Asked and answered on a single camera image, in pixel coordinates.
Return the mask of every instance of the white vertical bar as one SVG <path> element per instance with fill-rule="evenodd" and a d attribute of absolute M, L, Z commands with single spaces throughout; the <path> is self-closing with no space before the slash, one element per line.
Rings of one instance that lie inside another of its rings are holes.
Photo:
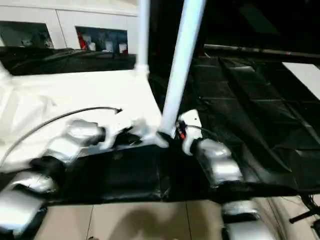
<path fill-rule="evenodd" d="M 4 47 L 5 46 L 5 44 L 4 44 L 4 42 L 2 41 L 2 38 L 1 38 L 1 35 L 0 35 L 0 47 Z"/>
<path fill-rule="evenodd" d="M 206 0 L 184 0 L 159 130 L 171 135 L 189 72 Z"/>
<path fill-rule="evenodd" d="M 148 73 L 148 44 L 149 44 L 149 15 L 150 0 L 139 0 L 138 15 L 138 51 L 135 69 L 138 72 Z"/>

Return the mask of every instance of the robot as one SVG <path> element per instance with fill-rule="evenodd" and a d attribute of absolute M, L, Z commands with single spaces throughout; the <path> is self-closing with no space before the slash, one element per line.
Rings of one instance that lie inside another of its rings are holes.
<path fill-rule="evenodd" d="M 145 144 L 140 140 L 143 136 L 138 132 L 143 133 L 141 129 L 145 127 L 143 121 L 125 127 L 116 122 L 98 126 L 81 119 L 71 121 L 60 136 L 48 143 L 40 157 L 30 161 L 30 168 L 19 172 L 0 192 L 1 239 L 32 239 L 35 236 L 46 215 L 48 197 L 59 193 L 81 149 L 106 144 L 109 151 L 117 151 L 119 143 L 125 148 L 143 148 Z M 177 123 L 176 129 L 177 136 L 181 138 L 181 149 L 200 164 L 211 188 L 225 184 L 236 187 L 243 183 L 240 168 L 223 143 L 190 131 L 191 128 L 183 120 Z M 135 146 L 124 141 L 132 136 L 137 137 Z M 165 134 L 158 132 L 155 138 L 158 143 L 163 143 L 162 146 L 170 147 Z M 255 203 L 245 196 L 235 195 L 223 202 L 221 216 L 224 239 L 275 239 L 262 221 Z"/>

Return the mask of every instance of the wire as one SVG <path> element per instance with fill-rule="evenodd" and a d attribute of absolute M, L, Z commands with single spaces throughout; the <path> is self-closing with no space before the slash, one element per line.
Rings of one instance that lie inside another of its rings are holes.
<path fill-rule="evenodd" d="M 19 146 L 26 138 L 30 137 L 32 134 L 34 134 L 36 131 L 40 130 L 41 128 L 43 128 L 44 126 L 51 124 L 54 121 L 57 121 L 59 119 L 65 118 L 67 116 L 70 115 L 74 115 L 74 114 L 78 114 L 81 112 L 86 112 L 86 111 L 91 111 L 91 110 L 98 110 L 98 109 L 106 109 L 106 110 L 114 110 L 115 113 L 119 113 L 122 111 L 122 109 L 119 108 L 115 108 L 115 107 L 110 107 L 110 106 L 95 106 L 95 107 L 87 107 L 87 108 L 82 108 L 82 109 L 78 109 L 75 111 L 70 111 L 64 114 L 61 114 L 59 116 L 56 116 L 54 118 L 51 118 L 43 123 L 41 123 L 40 125 L 34 127 L 33 129 L 31 129 L 30 131 L 28 131 L 26 134 L 22 135 L 17 141 L 15 141 L 11 147 L 9 147 L 9 149 L 5 152 L 5 154 L 3 155 L 3 157 L 1 158 L 0 161 L 0 169 L 2 168 L 3 164 L 5 163 L 7 157 L 10 155 L 10 153 L 17 147 Z"/>
<path fill-rule="evenodd" d="M 214 139 L 217 138 L 217 135 L 213 132 L 210 131 L 206 128 L 200 127 L 200 126 L 196 126 L 196 125 L 187 125 L 188 128 L 194 128 L 194 129 L 199 129 L 201 131 L 204 131 L 205 133 L 209 134 L 211 137 L 214 137 Z"/>

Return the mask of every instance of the tiled floor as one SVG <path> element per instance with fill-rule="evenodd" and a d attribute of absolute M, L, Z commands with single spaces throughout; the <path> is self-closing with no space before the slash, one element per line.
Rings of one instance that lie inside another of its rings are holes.
<path fill-rule="evenodd" d="M 256 202 L 269 229 L 284 237 L 277 239 L 318 239 L 310 229 L 315 217 L 288 222 L 306 211 L 298 197 L 257 198 Z M 221 240 L 220 209 L 208 200 L 57 206 L 50 209 L 36 240 Z"/>

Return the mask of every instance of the black mat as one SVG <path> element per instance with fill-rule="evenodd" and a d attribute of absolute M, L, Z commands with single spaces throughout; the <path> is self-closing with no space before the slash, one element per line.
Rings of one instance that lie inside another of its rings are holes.
<path fill-rule="evenodd" d="M 94 52 L 60 50 L 44 56 L 22 50 L 13 52 L 0 51 L 1 61 L 12 74 L 96 71 L 97 66 L 102 66 L 100 71 L 110 70 L 110 66 L 130 69 L 134 63 L 132 56 L 110 57 Z M 19 60 L 19 55 L 28 61 L 23 63 L 26 60 Z M 112 59 L 118 59 L 119 65 Z M 151 59 L 150 69 L 150 86 L 162 109 L 170 66 Z M 182 154 L 172 142 L 167 150 L 149 146 L 80 159 L 60 195 L 51 203 L 195 199 L 220 202 L 235 195 L 320 193 L 319 104 L 279 61 L 240 57 L 194 59 L 180 112 L 198 110 L 202 125 L 232 150 L 245 184 L 209 189 L 197 161 Z M 0 185 L 4 187 L 13 176 L 1 174 Z"/>

